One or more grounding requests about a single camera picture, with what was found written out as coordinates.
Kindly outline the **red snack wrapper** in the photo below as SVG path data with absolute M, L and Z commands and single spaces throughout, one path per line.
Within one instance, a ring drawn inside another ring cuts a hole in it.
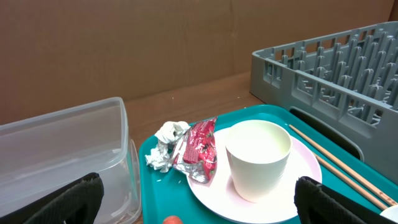
M 173 168 L 196 182 L 207 184 L 215 175 L 217 117 L 195 123 L 178 140 L 172 153 Z

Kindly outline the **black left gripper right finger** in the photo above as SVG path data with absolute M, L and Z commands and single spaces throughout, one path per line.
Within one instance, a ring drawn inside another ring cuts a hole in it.
M 296 181 L 294 204 L 302 224 L 396 224 L 307 176 Z

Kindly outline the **white tissue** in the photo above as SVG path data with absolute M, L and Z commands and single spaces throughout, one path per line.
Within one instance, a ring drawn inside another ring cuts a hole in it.
M 169 151 L 174 148 L 179 139 L 190 129 L 185 121 L 167 121 L 154 134 L 157 144 L 145 155 L 146 165 L 161 173 L 166 173 L 172 166 Z

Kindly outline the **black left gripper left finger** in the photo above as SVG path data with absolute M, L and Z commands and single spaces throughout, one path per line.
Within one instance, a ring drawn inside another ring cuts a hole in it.
M 92 172 L 2 216 L 1 224 L 92 224 L 103 196 L 103 181 L 98 173 Z

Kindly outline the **white plastic cup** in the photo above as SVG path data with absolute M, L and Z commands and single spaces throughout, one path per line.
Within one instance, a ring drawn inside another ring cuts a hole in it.
M 278 124 L 252 119 L 230 127 L 224 145 L 237 193 L 259 203 L 279 184 L 293 140 Z

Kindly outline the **cream bowl with food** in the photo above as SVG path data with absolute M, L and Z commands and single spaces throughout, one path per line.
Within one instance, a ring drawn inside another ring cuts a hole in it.
M 380 213 L 380 216 L 398 223 L 398 205 L 393 205 L 383 210 Z

